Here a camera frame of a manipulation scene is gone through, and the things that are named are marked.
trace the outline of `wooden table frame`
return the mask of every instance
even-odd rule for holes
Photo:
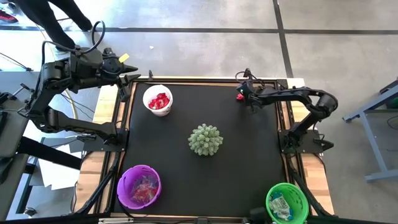
[[[187,81],[190,82],[194,81],[196,85],[208,85],[208,83],[197,82],[197,80],[199,79],[230,80],[231,78],[229,77],[159,77],[159,83],[161,83],[161,80],[163,79],[176,79],[178,80],[179,85],[184,84],[181,83],[181,80],[183,79],[186,79]],[[287,80],[287,85],[289,88],[292,88],[293,86],[296,87],[304,86],[304,80],[302,78],[263,78],[263,79]],[[133,85],[132,88],[132,92],[134,91],[135,91],[135,85]],[[94,123],[104,123],[104,122],[110,122],[112,120],[117,95],[118,95],[118,88],[116,86],[101,87],[93,119]],[[129,111],[127,114],[127,124],[126,124],[127,128],[129,127],[129,118],[131,113],[133,97],[134,94],[131,95],[129,105],[121,103],[118,111],[117,121],[120,121],[123,116],[124,107],[125,106],[129,107]],[[290,114],[293,114],[295,121],[301,121],[302,119],[304,119],[304,117],[306,117],[306,115],[308,115],[307,109],[303,106],[303,104],[297,101],[291,102],[291,107],[287,106],[287,103],[282,103],[282,109],[284,111],[284,121],[285,121],[285,127],[287,129],[290,128],[290,122],[288,116],[289,110],[291,110]],[[82,164],[80,169],[80,176],[78,179],[78,183],[76,185],[75,211],[81,208],[85,204],[85,202],[94,192],[95,188],[97,188],[98,183],[100,181],[101,168],[103,166],[103,161],[104,161],[104,154],[105,152],[93,152],[88,156],[88,158]],[[108,167],[111,166],[111,163],[113,162],[114,159],[114,155],[115,152],[112,152],[109,158]],[[328,183],[323,164],[319,161],[319,159],[316,156],[312,154],[302,154],[302,166],[303,166],[303,172],[305,174],[307,187],[310,189],[312,194],[314,194],[315,198],[322,204],[323,208],[329,213],[333,214],[334,211],[331,203]],[[107,184],[103,192],[99,208],[100,213],[104,211],[105,206],[107,204],[109,186],[110,182]]]

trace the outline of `white paper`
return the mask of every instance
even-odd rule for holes
[[[69,145],[63,145],[56,150],[81,158],[81,152],[70,152]],[[61,166],[53,162],[39,159],[44,187],[51,185],[51,190],[73,187],[79,178],[80,170]]]

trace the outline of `black pants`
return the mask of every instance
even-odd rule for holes
[[[74,49],[74,41],[63,31],[55,18],[49,2],[59,7],[82,30],[89,30],[91,22],[83,15],[73,0],[14,0],[24,14],[36,24],[42,26],[56,43]]]

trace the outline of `purple basket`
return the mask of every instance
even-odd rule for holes
[[[155,194],[155,197],[150,202],[148,202],[145,205],[137,205],[137,203],[135,203],[130,199],[131,198],[130,192],[134,186],[135,181],[138,178],[142,177],[143,175],[150,175],[150,174],[155,175],[157,177],[157,180],[159,182],[159,188]],[[162,185],[160,184],[160,177],[157,174],[157,172],[147,165],[137,165],[125,171],[125,173],[119,179],[116,193],[118,194],[119,201],[125,207],[137,210],[137,209],[142,209],[152,204],[154,201],[156,201],[156,199],[160,195],[161,190],[162,190]]]

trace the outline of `yellow tag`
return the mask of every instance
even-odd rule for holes
[[[122,55],[121,57],[119,57],[119,61],[121,63],[123,63],[124,61],[126,61],[130,56],[126,53],[124,55]]]

